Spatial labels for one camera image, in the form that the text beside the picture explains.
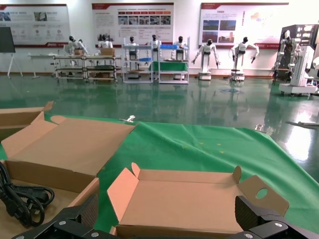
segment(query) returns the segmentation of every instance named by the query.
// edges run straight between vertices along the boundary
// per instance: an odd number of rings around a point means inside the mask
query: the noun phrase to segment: white wall
[[[290,2],[287,11],[283,12],[283,22],[279,24],[314,24],[319,20],[318,0],[287,0]],[[0,0],[0,4],[46,4],[46,3],[67,3],[69,10],[69,20],[71,35],[75,38],[82,38],[90,52],[95,52],[94,47],[94,27],[91,3],[99,2],[174,2],[174,38],[180,35],[186,39],[191,38],[191,59],[197,53],[199,17],[201,2],[236,2],[236,0]],[[284,0],[241,0],[240,2],[285,2]],[[15,56],[23,72],[32,72],[32,64],[27,54],[47,54],[57,52],[57,49],[43,48],[18,48]],[[218,49],[221,66],[219,70],[213,71],[216,75],[227,75],[232,68],[232,60],[228,56],[228,49]],[[0,56],[0,72],[6,72],[9,66],[9,55]],[[261,50],[260,57],[253,64],[245,62],[244,68],[247,75],[272,75],[270,69],[276,60],[276,50]],[[35,68],[37,72],[52,72],[53,67],[49,65],[50,60],[37,60]],[[191,65],[192,71],[196,72],[200,68],[200,61]]]

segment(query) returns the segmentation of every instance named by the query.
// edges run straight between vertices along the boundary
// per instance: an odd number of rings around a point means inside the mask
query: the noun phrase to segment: cardboard box on shelf
[[[235,197],[285,215],[289,203],[258,176],[243,182],[233,173],[145,170],[132,164],[107,190],[119,224],[111,233],[133,236],[226,238],[242,229],[235,219]],[[257,193],[267,189],[258,199]]]
[[[99,192],[98,172],[135,128],[62,116],[53,116],[51,120],[39,117],[2,141],[8,156],[5,165],[14,183],[54,190],[55,199],[45,209],[44,223],[62,208],[80,205]],[[0,222],[1,238],[10,239],[26,231],[9,216],[3,203],[0,203]]]
[[[75,50],[74,50],[74,55],[75,55],[75,56],[83,56],[83,50],[77,50],[77,49],[75,49]]]
[[[38,117],[43,117],[41,112],[52,109],[54,102],[48,102],[44,107],[16,108],[0,110],[0,141],[13,135],[19,130],[30,125]]]
[[[115,48],[102,48],[101,56],[115,56]]]

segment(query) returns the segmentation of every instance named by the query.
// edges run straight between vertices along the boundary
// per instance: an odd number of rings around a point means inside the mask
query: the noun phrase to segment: green epoxy floor
[[[213,79],[189,85],[111,84],[86,85],[51,77],[0,77],[0,108],[43,106],[56,101],[53,114],[183,124],[255,128],[267,132],[292,158],[319,182],[317,130],[286,121],[319,121],[319,97],[281,96],[279,82],[246,79],[239,93],[227,82]]]

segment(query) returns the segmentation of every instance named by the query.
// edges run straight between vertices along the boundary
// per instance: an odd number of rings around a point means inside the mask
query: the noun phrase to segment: display poster
[[[277,49],[288,3],[202,3],[199,44],[230,48],[247,36],[261,49]]]
[[[11,28],[15,47],[62,47],[70,36],[66,4],[0,4],[0,26]]]
[[[157,35],[163,44],[173,42],[174,3],[93,3],[96,45],[102,36],[121,47],[131,36],[140,45]]]

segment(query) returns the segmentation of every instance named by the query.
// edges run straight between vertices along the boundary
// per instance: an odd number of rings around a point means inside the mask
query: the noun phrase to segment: green cloth
[[[286,219],[319,233],[319,184],[270,136],[247,128],[152,122],[140,122],[98,174],[100,208],[96,229],[108,232],[117,224],[107,189],[123,168],[131,169],[132,162],[142,169],[214,172],[233,172],[240,165],[241,180],[257,174],[289,201]]]
[[[160,63],[161,71],[187,71],[187,63],[185,62],[161,62]],[[153,71],[159,71],[159,62],[153,62]]]

